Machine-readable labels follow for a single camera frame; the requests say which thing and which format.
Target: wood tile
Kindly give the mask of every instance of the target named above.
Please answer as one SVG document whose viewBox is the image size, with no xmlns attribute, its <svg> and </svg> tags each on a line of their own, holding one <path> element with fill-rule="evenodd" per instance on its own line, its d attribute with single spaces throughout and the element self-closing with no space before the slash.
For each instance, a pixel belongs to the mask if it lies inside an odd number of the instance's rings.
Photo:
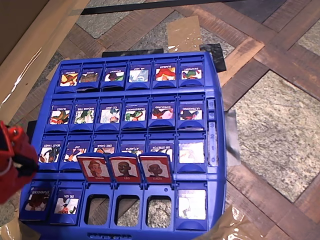
<svg viewBox="0 0 320 240">
<path fill-rule="evenodd" d="M 275 223 L 294 207 L 266 181 L 244 165 L 229 167 L 227 177 L 236 189 Z"/>
<path fill-rule="evenodd" d="M 64 57 L 75 59 L 76 56 L 82 52 L 69 38 L 65 38 L 61 45 L 58 47 L 57 51 Z"/>
<path fill-rule="evenodd" d="M 320 174 L 298 198 L 295 205 L 316 224 L 320 224 Z"/>
<path fill-rule="evenodd" d="M 273 46 L 264 47 L 254 59 L 266 65 L 298 88 L 320 100 L 320 74 L 316 69 L 306 70 L 296 58 Z"/>
<path fill-rule="evenodd" d="M 101 57 L 102 53 L 106 50 L 99 42 L 97 42 L 77 24 L 71 28 L 66 37 L 90 58 Z"/>
<path fill-rule="evenodd" d="M 287 0 L 263 25 L 280 32 L 311 0 Z"/>
<path fill-rule="evenodd" d="M 133 11 L 98 41 L 108 51 L 127 51 L 173 11 L 170 7 Z"/>
<path fill-rule="evenodd" d="M 242 195 L 231 183 L 227 182 L 226 201 L 229 205 L 233 205 L 252 222 L 260 230 L 263 236 L 275 226 L 259 208 Z"/>
<path fill-rule="evenodd" d="M 292 240 L 284 231 L 275 225 L 265 236 L 268 240 Z"/>
<path fill-rule="evenodd" d="M 320 18 L 320 1 L 312 0 L 270 43 L 284 50 L 292 47 Z"/>
<path fill-rule="evenodd" d="M 251 59 L 244 65 L 223 87 L 222 98 L 224 110 L 228 111 L 237 101 L 242 98 L 269 68 L 262 63 Z"/>
<path fill-rule="evenodd" d="M 208 3 L 202 4 L 200 7 L 264 44 L 267 44 L 276 35 L 276 32 L 272 29 L 241 14 L 224 3 Z"/>
<path fill-rule="evenodd" d="M 263 47 L 261 42 L 248 37 L 233 50 L 225 59 L 226 71 L 218 73 L 220 85 L 223 87 Z"/>
<path fill-rule="evenodd" d="M 217 35 L 234 47 L 239 46 L 248 37 L 245 33 L 227 24 L 198 5 L 179 6 L 174 7 L 174 9 L 185 17 L 198 16 L 201 27 Z"/>
</svg>

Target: blue card holder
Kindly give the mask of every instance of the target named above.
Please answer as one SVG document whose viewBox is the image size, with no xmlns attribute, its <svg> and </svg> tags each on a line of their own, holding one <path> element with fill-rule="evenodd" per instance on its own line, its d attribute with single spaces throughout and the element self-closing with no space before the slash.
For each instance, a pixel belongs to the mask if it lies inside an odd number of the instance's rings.
<svg viewBox="0 0 320 240">
<path fill-rule="evenodd" d="M 70 131 L 91 132 L 97 116 L 98 99 L 77 99 L 74 103 Z"/>
<path fill-rule="evenodd" d="M 203 57 L 180 58 L 179 87 L 203 87 L 205 85 L 205 65 Z"/>
<path fill-rule="evenodd" d="M 121 128 L 123 130 L 144 130 L 147 128 L 148 99 L 146 97 L 128 98 L 125 101 Z"/>
<path fill-rule="evenodd" d="M 126 90 L 149 89 L 152 77 L 152 59 L 129 63 Z"/>
<path fill-rule="evenodd" d="M 45 125 L 45 132 L 67 132 L 73 111 L 73 105 L 73 100 L 52 101 L 50 113 Z"/>
<path fill-rule="evenodd" d="M 97 89 L 102 77 L 103 68 L 103 63 L 83 64 L 76 90 L 85 91 L 88 89 Z"/>
<path fill-rule="evenodd" d="M 111 221 L 111 214 L 113 210 L 112 202 L 114 200 L 114 190 L 111 188 L 109 184 L 105 184 L 103 187 L 99 183 L 90 183 L 88 184 L 87 188 L 85 189 L 84 196 L 83 196 L 83 208 L 81 210 L 81 219 L 80 219 L 80 227 L 88 227 L 94 228 L 109 228 Z M 109 205 L 107 210 L 106 221 L 102 225 L 92 225 L 88 224 L 89 218 L 89 211 L 90 205 L 92 200 L 99 198 L 99 199 L 108 199 Z"/>
<path fill-rule="evenodd" d="M 125 88 L 128 76 L 128 62 L 107 62 L 100 82 L 102 89 Z"/>
<path fill-rule="evenodd" d="M 65 140 L 65 135 L 49 135 L 42 138 L 40 146 L 35 146 L 38 153 L 39 170 L 58 170 Z"/>
<path fill-rule="evenodd" d="M 54 199 L 56 181 L 32 181 L 19 213 L 22 221 L 46 221 Z"/>
<path fill-rule="evenodd" d="M 178 58 L 166 57 L 154 60 L 152 88 L 176 88 L 178 79 Z"/>
<path fill-rule="evenodd" d="M 122 111 L 123 100 L 121 98 L 100 99 L 95 118 L 95 131 L 119 131 Z"/>
<path fill-rule="evenodd" d="M 91 139 L 91 135 L 69 135 L 60 158 L 59 170 L 80 170 L 77 156 L 89 151 Z"/>
<path fill-rule="evenodd" d="M 75 93 L 79 83 L 82 63 L 64 64 L 61 63 L 60 73 L 56 81 L 55 94 L 58 93 Z"/>
<path fill-rule="evenodd" d="M 208 190 L 205 182 L 177 182 L 176 230 L 207 231 Z"/>
<path fill-rule="evenodd" d="M 176 146 L 177 173 L 206 173 L 207 141 L 203 132 L 180 133 Z"/>
<path fill-rule="evenodd" d="M 177 105 L 174 96 L 154 97 L 151 102 L 149 128 L 174 128 Z"/>
<path fill-rule="evenodd" d="M 50 211 L 50 224 L 78 224 L 82 209 L 84 184 L 84 181 L 58 182 Z"/>
</svg>

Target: cardboard sheet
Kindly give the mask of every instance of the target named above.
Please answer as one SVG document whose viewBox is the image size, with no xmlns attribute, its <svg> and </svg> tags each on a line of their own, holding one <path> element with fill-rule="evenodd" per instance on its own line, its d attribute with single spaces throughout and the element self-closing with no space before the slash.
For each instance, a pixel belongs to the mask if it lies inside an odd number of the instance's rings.
<svg viewBox="0 0 320 240">
<path fill-rule="evenodd" d="M 10 122 L 89 0 L 49 0 L 0 65 L 0 115 Z"/>
<path fill-rule="evenodd" d="M 170 53 L 200 51 L 202 37 L 198 16 L 185 17 L 166 26 Z"/>
</svg>

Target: cartoon face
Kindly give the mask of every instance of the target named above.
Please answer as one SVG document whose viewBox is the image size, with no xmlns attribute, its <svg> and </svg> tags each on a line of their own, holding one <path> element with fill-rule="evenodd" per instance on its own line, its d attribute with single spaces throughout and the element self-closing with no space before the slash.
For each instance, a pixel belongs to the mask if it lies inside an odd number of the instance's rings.
<svg viewBox="0 0 320 240">
<path fill-rule="evenodd" d="M 148 168 L 148 171 L 150 173 L 154 174 L 155 176 L 159 176 L 163 172 L 163 170 L 160 168 L 160 166 L 158 164 L 150 165 Z"/>
<path fill-rule="evenodd" d="M 129 173 L 129 170 L 131 170 L 131 167 L 129 166 L 129 163 L 122 161 L 122 162 L 119 162 L 118 169 L 120 173 L 127 174 Z"/>
</svg>

